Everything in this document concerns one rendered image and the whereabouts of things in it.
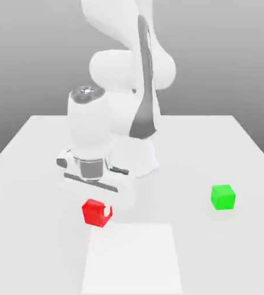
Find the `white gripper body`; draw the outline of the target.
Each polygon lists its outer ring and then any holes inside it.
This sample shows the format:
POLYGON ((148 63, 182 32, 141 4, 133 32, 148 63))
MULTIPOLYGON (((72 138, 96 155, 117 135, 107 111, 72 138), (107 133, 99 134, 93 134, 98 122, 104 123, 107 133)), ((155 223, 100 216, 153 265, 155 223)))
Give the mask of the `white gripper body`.
POLYGON ((59 179, 59 185, 82 201, 93 199, 118 209, 128 209, 136 200, 135 179, 111 171, 106 172, 98 181, 83 180, 65 172, 59 179))

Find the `small red cube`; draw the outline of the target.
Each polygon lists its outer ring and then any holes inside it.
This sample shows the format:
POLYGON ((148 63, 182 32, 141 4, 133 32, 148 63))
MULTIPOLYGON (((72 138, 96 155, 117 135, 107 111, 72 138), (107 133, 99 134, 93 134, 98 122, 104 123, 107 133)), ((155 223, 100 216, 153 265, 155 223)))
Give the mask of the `small red cube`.
POLYGON ((112 207, 105 213, 106 208, 104 203, 88 199, 82 206, 85 223, 103 228, 113 215, 112 207))

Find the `small green cube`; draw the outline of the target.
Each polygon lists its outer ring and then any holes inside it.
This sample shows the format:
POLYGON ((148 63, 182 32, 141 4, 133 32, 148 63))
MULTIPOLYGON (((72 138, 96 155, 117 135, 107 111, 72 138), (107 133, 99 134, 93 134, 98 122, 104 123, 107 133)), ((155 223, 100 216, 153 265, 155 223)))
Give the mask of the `small green cube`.
POLYGON ((216 210, 232 210, 236 194, 229 184, 212 186, 211 202, 216 210))

